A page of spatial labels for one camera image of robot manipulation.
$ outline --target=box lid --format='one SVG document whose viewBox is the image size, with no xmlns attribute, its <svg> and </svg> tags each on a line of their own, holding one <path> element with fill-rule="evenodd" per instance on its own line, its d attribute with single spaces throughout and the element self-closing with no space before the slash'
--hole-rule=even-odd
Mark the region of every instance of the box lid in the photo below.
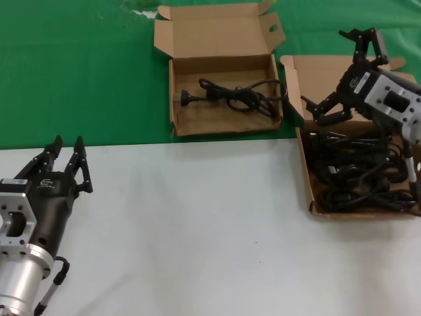
<svg viewBox="0 0 421 316">
<path fill-rule="evenodd" d="M 270 2 L 167 7 L 155 20 L 155 47 L 174 58 L 271 53 L 285 40 Z"/>
<path fill-rule="evenodd" d="M 310 100 L 320 103 L 325 97 L 336 90 L 339 80 L 349 68 L 353 58 L 342 55 L 285 55 L 280 59 L 285 68 L 285 77 L 288 86 L 289 102 L 296 112 L 304 118 L 305 124 L 313 123 L 313 117 L 301 100 L 305 96 Z M 403 57 L 391 59 L 388 65 L 382 68 L 395 70 L 405 64 Z M 415 78 L 411 74 L 397 73 L 409 80 Z M 340 111 L 341 105 L 336 105 L 332 113 Z M 353 113 L 351 121 L 368 122 L 358 113 Z"/>
</svg>

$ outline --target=green tablecloth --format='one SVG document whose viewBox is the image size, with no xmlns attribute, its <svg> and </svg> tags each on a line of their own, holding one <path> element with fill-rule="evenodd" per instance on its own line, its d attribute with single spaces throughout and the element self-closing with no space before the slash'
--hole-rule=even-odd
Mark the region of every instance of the green tablecloth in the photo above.
<svg viewBox="0 0 421 316">
<path fill-rule="evenodd" d="M 0 148 L 43 147 L 56 134 L 72 145 L 179 142 L 168 120 L 168 57 L 153 47 L 146 0 L 0 2 Z M 226 1 L 163 0 L 164 5 Z M 347 54 L 339 29 L 383 30 L 391 57 L 421 80 L 420 0 L 273 0 L 285 54 Z M 293 137 L 293 120 L 275 133 Z"/>
</svg>

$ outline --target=power cord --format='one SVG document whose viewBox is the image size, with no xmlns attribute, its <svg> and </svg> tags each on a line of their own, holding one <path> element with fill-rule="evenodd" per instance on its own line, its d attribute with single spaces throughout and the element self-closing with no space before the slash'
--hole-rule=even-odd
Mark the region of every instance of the power cord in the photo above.
<svg viewBox="0 0 421 316">
<path fill-rule="evenodd" d="M 61 261 L 63 262 L 63 265 L 61 267 L 61 270 L 55 276 L 53 283 L 51 284 L 47 293 L 44 295 L 43 299 L 38 303 L 37 307 L 35 308 L 34 316 L 40 316 L 45 311 L 49 300 L 51 299 L 51 297 L 53 297 L 53 294 L 55 293 L 57 288 L 65 280 L 67 272 L 70 268 L 70 263 L 64 257 L 56 256 L 55 261 Z"/>
<path fill-rule="evenodd" d="M 309 169 L 329 188 L 318 197 L 331 212 L 350 212 L 361 207 L 411 211 L 417 204 L 410 190 L 390 190 L 390 183 L 407 179 L 403 150 L 384 131 L 360 136 L 333 132 L 310 133 L 305 139 Z"/>
<path fill-rule="evenodd" d="M 275 83 L 281 86 L 280 97 L 266 97 L 260 92 L 256 92 L 253 88 L 261 86 L 262 84 Z M 225 99 L 226 104 L 229 108 L 239 112 L 251 112 L 258 111 L 261 114 L 271 117 L 279 118 L 279 108 L 274 104 L 274 101 L 284 100 L 287 98 L 286 85 L 276 79 L 267 79 L 259 81 L 246 88 L 235 87 L 235 89 L 228 89 L 215 84 L 207 79 L 199 79 L 199 85 L 206 90 L 206 97 L 195 97 L 189 94 L 188 91 L 182 90 L 181 93 L 181 105 L 182 107 L 187 106 L 190 102 L 196 101 L 218 101 Z M 242 102 L 245 107 L 241 107 L 235 104 L 236 101 Z"/>
</svg>

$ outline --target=cardboard box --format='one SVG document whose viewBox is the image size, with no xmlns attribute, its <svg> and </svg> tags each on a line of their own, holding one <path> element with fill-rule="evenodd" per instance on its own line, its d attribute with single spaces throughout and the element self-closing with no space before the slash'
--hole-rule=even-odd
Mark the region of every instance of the cardboard box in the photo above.
<svg viewBox="0 0 421 316">
<path fill-rule="evenodd" d="M 182 90 L 205 96 L 199 79 L 220 86 L 245 88 L 265 79 L 278 79 L 271 52 L 285 40 L 278 15 L 265 14 L 268 1 L 236 5 L 159 6 L 166 20 L 155 20 L 155 47 L 170 60 L 170 120 L 178 136 L 276 130 L 282 123 L 256 111 L 233 111 L 225 100 L 192 102 L 181 107 L 174 98 Z M 280 96 L 279 85 L 255 91 Z"/>
<path fill-rule="evenodd" d="M 358 135 L 365 131 L 375 129 L 373 122 L 366 120 L 358 113 L 354 113 L 352 120 L 342 122 L 340 124 L 321 127 L 314 123 L 312 114 L 306 110 L 306 103 L 301 100 L 301 96 L 305 96 L 310 100 L 320 103 L 324 98 L 335 91 L 339 80 L 344 72 L 352 63 L 352 57 L 348 56 L 282 56 L 281 64 L 285 68 L 285 76 L 287 80 L 289 102 L 295 109 L 297 114 L 303 118 L 304 127 L 297 128 L 297 139 L 300 146 L 301 158 L 303 162 L 303 170 L 305 177 L 305 186 L 307 193 L 307 203 L 309 211 L 313 215 L 325 217 L 327 219 L 387 219 L 396 217 L 407 217 L 410 215 L 394 213 L 386 209 L 365 208 L 352 213 L 331 213 L 323 210 L 317 202 L 319 193 L 326 188 L 316 177 L 316 175 L 308 170 L 305 161 L 304 147 L 302 136 L 317 130 L 329 130 L 339 132 L 346 135 Z M 389 65 L 385 65 L 387 70 L 395 70 L 405 64 L 403 58 L 392 59 Z M 399 76 L 407 80 L 415 82 L 415 77 L 411 74 L 396 72 Z M 341 105 L 337 105 L 330 113 L 340 111 Z M 402 145 L 399 136 L 394 136 L 394 141 Z M 421 161 L 421 147 L 414 146 L 414 162 L 418 165 Z M 405 181 L 400 184 L 392 184 L 391 189 L 409 189 L 409 182 Z"/>
</svg>

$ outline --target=white table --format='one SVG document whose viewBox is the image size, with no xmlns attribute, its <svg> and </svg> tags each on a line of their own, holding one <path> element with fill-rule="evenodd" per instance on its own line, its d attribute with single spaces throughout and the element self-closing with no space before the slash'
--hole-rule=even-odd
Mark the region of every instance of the white table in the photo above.
<svg viewBox="0 0 421 316">
<path fill-rule="evenodd" d="M 0 152 L 0 177 L 39 152 Z M 94 193 L 74 205 L 59 251 L 72 266 L 46 316 L 421 312 L 421 219 L 311 217 L 296 140 L 87 154 Z"/>
</svg>

